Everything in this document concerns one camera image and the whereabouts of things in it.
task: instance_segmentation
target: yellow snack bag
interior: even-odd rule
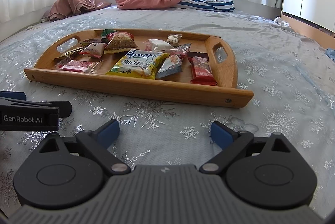
[[[168,56],[167,53],[131,49],[106,74],[154,80],[159,65]]]

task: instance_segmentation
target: blue and white pillow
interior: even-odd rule
[[[215,12],[231,12],[235,9],[233,0],[181,0],[175,8],[212,10]]]

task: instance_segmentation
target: blue cloth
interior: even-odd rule
[[[335,62],[335,49],[328,48],[326,50],[326,55],[330,57],[333,62]]]

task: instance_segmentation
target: tray handle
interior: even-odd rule
[[[237,62],[232,48],[223,39],[210,36],[205,41],[209,65],[218,85],[226,88],[237,87]],[[222,47],[227,54],[224,61],[218,62],[215,51]]]
[[[49,46],[49,48],[44,51],[42,56],[36,62],[34,68],[49,68],[51,64],[54,64],[53,58],[56,58],[61,54],[57,50],[57,47],[71,39],[76,39],[78,42],[80,42],[81,38],[79,37],[79,33],[80,32],[67,35]]]

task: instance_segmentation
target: bed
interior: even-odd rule
[[[143,28],[221,36],[236,54],[238,88],[255,96],[242,109],[159,102],[29,82],[33,67],[57,39],[84,29]],[[70,117],[59,134],[94,130],[111,118],[121,133],[109,151],[131,168],[136,164],[197,167],[220,148],[209,127],[218,120],[256,136],[280,131],[314,169],[318,186],[310,207],[325,217],[335,204],[335,63],[313,40],[273,21],[243,12],[193,9],[125,10],[110,7],[51,23],[41,23],[0,43],[0,90],[23,91],[30,101],[68,100]],[[48,132],[0,131],[0,205],[11,215],[20,205],[12,187],[15,171]]]

